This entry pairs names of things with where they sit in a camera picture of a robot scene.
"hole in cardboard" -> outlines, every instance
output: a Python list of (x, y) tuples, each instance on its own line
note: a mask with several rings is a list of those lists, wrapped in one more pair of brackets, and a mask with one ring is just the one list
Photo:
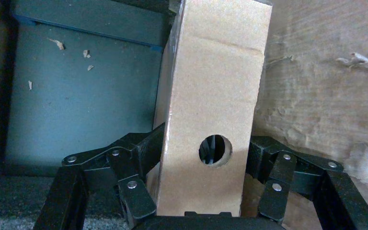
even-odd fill
[(221, 135), (212, 135), (205, 138), (199, 147), (200, 160), (212, 168), (228, 163), (232, 155), (232, 144)]

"metal rivet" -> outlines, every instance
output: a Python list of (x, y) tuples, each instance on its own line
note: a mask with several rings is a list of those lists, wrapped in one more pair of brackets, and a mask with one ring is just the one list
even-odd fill
[(73, 163), (74, 161), (76, 161), (77, 160), (77, 157), (69, 157), (68, 159), (67, 159), (67, 161), (68, 161), (68, 163)]
[(130, 188), (130, 189), (136, 188), (137, 185), (138, 185), (138, 183), (136, 181), (129, 181), (127, 183), (127, 187)]
[(281, 191), (281, 186), (280, 186), (279, 184), (274, 183), (274, 184), (272, 185), (272, 188), (273, 188), (274, 190), (276, 190), (276, 191)]
[(335, 163), (333, 163), (333, 162), (329, 162), (328, 165), (331, 166), (332, 168), (336, 168), (337, 167), (337, 165)]

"cardboard wall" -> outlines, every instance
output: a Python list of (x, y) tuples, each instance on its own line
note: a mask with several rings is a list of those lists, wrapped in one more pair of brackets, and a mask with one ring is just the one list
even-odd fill
[(368, 142), (368, 70), (335, 59), (368, 57), (368, 1), (273, 5), (253, 133), (342, 161), (354, 142)]

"torn paper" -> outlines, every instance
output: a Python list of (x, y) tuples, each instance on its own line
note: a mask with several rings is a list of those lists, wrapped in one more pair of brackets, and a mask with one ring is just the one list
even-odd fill
[(53, 40), (53, 39), (50, 39), (50, 38), (48, 38), (48, 40), (50, 40), (50, 41), (52, 41), (52, 42), (56, 43), (56, 45), (58, 46), (58, 48), (59, 48), (60, 50), (64, 50), (64, 49), (65, 49), (65, 48), (64, 48), (64, 45), (63, 45), (60, 41), (58, 41), (58, 40)]
[(356, 143), (344, 163), (345, 172), (368, 183), (368, 144)]
[(90, 51), (89, 50), (84, 50), (84, 52), (82, 53), (84, 55), (84, 58), (90, 58), (91, 55), (90, 55)]
[(266, 69), (269, 69), (270, 67), (272, 67), (273, 64), (276, 64), (280, 61), (284, 61), (284, 60), (289, 60), (289, 61), (293, 61), (293, 56), (290, 55), (290, 56), (284, 56), (284, 57), (281, 57), (281, 58), (275, 58), (275, 59), (272, 59), (272, 60), (268, 60), (267, 63), (266, 63)]
[(345, 58), (338, 58), (336, 61), (348, 66), (349, 69), (352, 67), (362, 67), (368, 69), (368, 58), (359, 54), (359, 53), (352, 53), (352, 58), (350, 60)]

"dark gray carpet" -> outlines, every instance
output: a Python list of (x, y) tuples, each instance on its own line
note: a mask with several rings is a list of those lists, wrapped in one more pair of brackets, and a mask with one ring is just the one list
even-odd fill
[[(53, 178), (3, 176), (2, 165), (0, 163), (0, 230), (32, 229)], [(112, 190), (90, 197), (84, 229), (128, 229)]]

